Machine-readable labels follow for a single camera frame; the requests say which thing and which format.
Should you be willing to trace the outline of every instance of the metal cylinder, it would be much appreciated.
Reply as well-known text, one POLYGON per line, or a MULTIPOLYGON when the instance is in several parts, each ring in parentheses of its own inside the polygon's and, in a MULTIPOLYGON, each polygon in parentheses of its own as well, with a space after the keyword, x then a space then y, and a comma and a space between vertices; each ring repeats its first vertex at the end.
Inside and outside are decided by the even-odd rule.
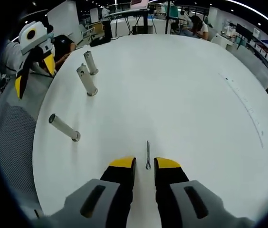
POLYGON ((62 133, 70 137, 74 142, 79 141, 80 133, 78 131, 74 131, 73 128, 63 122, 58 116, 56 116, 56 114, 50 115, 48 122, 60 130, 62 133))
POLYGON ((83 54, 83 56, 86 59, 86 64, 88 69, 90 70, 90 75, 95 75, 98 73, 98 69, 95 66, 92 53, 90 51, 87 51, 86 53, 83 54))
POLYGON ((95 96, 98 92, 98 89, 95 87, 86 65, 82 64, 80 67, 78 67, 77 73, 82 81, 82 84, 86 88, 86 94, 88 96, 95 96))

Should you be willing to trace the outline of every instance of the round white table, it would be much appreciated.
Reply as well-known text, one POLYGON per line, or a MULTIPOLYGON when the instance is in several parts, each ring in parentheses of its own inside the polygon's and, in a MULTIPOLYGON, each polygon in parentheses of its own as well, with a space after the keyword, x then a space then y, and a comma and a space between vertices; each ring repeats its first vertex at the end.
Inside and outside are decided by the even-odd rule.
POLYGON ((137 158, 128 228, 160 227, 155 156, 177 161, 233 215, 256 220, 268 205, 268 95, 231 53, 201 39, 135 35, 76 50, 36 126, 33 171, 44 213, 62 209, 68 195, 127 155, 137 158), (87 50, 99 69, 93 97, 76 72, 87 50), (79 142, 48 123, 52 113, 81 133, 79 142))

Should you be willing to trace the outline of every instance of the person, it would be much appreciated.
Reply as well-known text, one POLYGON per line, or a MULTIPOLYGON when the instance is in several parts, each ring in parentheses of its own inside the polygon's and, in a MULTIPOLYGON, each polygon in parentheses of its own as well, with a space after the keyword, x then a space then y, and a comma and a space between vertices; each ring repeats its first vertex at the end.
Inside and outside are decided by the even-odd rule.
POLYGON ((103 7, 101 11, 102 21, 109 20, 108 18, 106 18, 109 14, 110 14, 109 5, 106 4, 106 6, 103 7))
POLYGON ((189 17, 189 8, 181 10, 179 19, 182 19, 180 20, 181 30, 192 27, 192 21, 189 17))
POLYGON ((112 30, 111 30, 111 21, 110 21, 110 18, 107 17, 109 14, 110 14, 109 5, 106 4, 106 6, 103 7, 101 11, 101 16, 102 16, 101 22, 104 25, 106 39, 113 38, 112 30))
POLYGON ((209 34, 207 24, 196 15, 191 17, 191 21, 193 23, 193 27, 191 29, 192 33, 204 40, 208 40, 209 34))
POLYGON ((52 25, 47 26, 47 31, 48 37, 51 39, 51 42, 53 44, 52 51, 54 54, 56 70, 58 71, 70 53, 76 49, 76 44, 65 35, 54 37, 55 32, 52 25))

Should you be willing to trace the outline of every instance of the computer screen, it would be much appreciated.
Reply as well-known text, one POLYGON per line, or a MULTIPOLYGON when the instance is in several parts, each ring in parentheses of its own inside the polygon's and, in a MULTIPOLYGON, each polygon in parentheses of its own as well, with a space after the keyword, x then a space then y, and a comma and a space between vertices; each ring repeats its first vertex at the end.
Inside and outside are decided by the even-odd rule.
POLYGON ((236 32, 246 37, 248 40, 252 39, 252 32, 249 31, 247 28, 241 26, 240 24, 237 24, 236 32))
POLYGON ((148 7, 149 0, 131 0, 131 10, 146 9, 148 7))

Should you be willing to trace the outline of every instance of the woman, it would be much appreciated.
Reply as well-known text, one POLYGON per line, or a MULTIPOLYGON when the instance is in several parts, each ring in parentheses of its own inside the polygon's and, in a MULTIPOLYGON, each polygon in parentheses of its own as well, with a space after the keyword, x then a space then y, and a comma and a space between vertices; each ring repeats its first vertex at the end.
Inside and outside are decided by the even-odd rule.
POLYGON ((207 24, 196 15, 191 17, 191 21, 193 23, 193 27, 191 29, 192 33, 202 39, 208 40, 209 34, 207 24))

